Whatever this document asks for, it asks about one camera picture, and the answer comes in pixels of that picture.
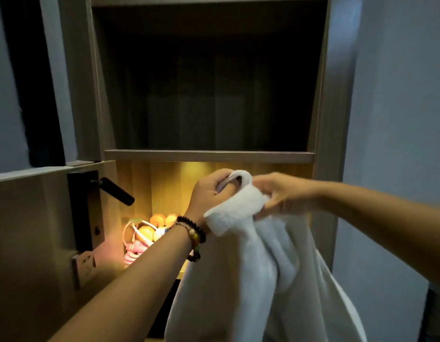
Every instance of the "hand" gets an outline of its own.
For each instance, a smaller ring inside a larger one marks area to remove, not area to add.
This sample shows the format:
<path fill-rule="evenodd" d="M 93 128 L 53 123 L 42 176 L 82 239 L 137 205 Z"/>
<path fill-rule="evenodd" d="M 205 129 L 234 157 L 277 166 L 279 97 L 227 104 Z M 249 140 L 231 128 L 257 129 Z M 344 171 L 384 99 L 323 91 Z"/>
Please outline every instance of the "hand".
<path fill-rule="evenodd" d="M 257 220 L 269 215 L 301 214 L 319 206 L 322 181 L 271 173 L 254 176 L 253 185 L 271 196 L 255 215 Z"/>
<path fill-rule="evenodd" d="M 204 223 L 204 213 L 232 197 L 240 186 L 237 180 L 233 180 L 220 193 L 217 193 L 217 185 L 229 177 L 232 172 L 232 169 L 226 168 L 217 170 L 200 178 L 193 188 L 189 208 L 185 216 L 198 224 L 204 231 L 207 231 L 207 226 Z"/>

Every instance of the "white towel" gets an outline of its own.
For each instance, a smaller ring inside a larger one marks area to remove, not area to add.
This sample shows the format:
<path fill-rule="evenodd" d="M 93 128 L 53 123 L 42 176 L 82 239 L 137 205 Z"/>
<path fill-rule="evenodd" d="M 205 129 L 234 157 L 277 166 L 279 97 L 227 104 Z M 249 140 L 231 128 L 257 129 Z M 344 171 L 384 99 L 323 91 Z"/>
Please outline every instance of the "white towel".
<path fill-rule="evenodd" d="M 165 341 L 365 342 L 351 301 L 315 248 L 305 217 L 253 215 L 268 197 L 242 177 L 232 198 L 204 215 L 212 233 L 188 265 Z"/>

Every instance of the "wall socket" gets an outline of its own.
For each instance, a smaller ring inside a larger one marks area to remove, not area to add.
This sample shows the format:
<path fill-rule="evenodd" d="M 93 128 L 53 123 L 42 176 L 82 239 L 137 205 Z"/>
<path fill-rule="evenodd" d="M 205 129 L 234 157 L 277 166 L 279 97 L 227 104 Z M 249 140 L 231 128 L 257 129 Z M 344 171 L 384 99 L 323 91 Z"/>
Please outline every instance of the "wall socket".
<path fill-rule="evenodd" d="M 85 251 L 72 259 L 74 285 L 76 290 L 85 286 L 97 273 L 93 252 Z"/>

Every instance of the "beaded bracelet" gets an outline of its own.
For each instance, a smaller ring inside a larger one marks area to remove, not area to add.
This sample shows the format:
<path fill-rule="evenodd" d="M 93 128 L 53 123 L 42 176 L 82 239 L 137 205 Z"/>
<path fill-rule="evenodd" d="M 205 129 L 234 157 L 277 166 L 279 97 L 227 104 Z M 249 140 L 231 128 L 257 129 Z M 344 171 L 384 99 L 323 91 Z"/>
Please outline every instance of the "beaded bracelet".
<path fill-rule="evenodd" d="M 181 226 L 185 227 L 189 233 L 190 239 L 192 240 L 193 255 L 189 254 L 187 259 L 190 262 L 197 262 L 201 259 L 201 255 L 199 254 L 199 244 L 206 242 L 206 234 L 202 231 L 202 229 L 200 229 L 200 227 L 196 225 L 196 223 L 185 216 L 177 217 L 174 225 L 176 224 L 180 224 Z"/>

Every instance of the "left hand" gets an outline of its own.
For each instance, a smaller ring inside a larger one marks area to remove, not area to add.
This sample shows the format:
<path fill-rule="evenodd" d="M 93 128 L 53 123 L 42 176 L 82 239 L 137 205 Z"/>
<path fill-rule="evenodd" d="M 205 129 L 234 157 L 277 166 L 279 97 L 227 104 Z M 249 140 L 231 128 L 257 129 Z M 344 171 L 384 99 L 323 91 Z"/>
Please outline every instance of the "left hand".
<path fill-rule="evenodd" d="M 204 232 L 208 232 L 207 225 L 204 223 L 204 213 L 232 197 L 240 186 L 237 180 L 233 180 L 220 193 L 217 193 L 217 185 L 229 177 L 232 172 L 232 169 L 219 169 L 200 178 L 193 188 L 189 208 L 184 216 L 191 219 Z"/>

